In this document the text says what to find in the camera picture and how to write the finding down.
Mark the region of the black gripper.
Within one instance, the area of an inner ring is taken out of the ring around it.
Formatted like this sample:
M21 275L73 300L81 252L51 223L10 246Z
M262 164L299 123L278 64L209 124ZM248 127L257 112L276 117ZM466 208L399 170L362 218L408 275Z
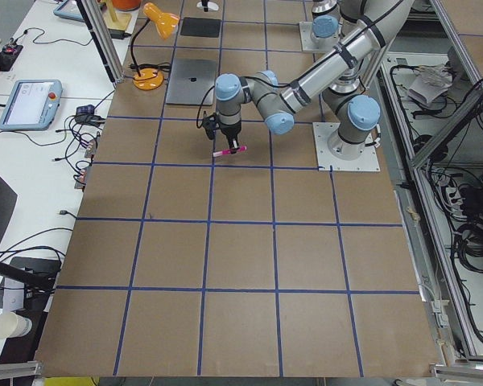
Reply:
M233 125L226 125L226 124L220 123L220 130L228 140L229 152L231 154L236 154L239 151L237 136L242 130L242 124L236 123Z

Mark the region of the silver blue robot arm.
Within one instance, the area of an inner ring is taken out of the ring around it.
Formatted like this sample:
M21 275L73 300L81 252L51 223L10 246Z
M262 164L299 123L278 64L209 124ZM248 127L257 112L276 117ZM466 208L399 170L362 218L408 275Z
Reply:
M253 102L274 133L286 133L293 115L311 103L330 84L379 48L384 48L406 22L412 1L343 1L342 20L353 27L333 48L288 84L279 84L268 70L253 76L222 74L215 81L215 129L229 143L230 154L243 150L237 136L242 129L241 105Z

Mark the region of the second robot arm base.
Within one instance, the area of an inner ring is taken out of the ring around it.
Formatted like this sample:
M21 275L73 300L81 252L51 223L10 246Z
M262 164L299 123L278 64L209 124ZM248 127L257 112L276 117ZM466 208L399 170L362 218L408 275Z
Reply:
M303 52L326 53L339 40L341 14L336 0L314 1L312 21L300 22L299 33Z

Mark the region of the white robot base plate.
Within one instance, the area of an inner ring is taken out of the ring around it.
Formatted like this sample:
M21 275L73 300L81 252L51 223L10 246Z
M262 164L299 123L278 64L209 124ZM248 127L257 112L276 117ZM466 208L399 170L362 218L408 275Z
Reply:
M367 133L364 143L351 145L339 137L338 122L314 122L317 168L321 171L379 172L378 145Z

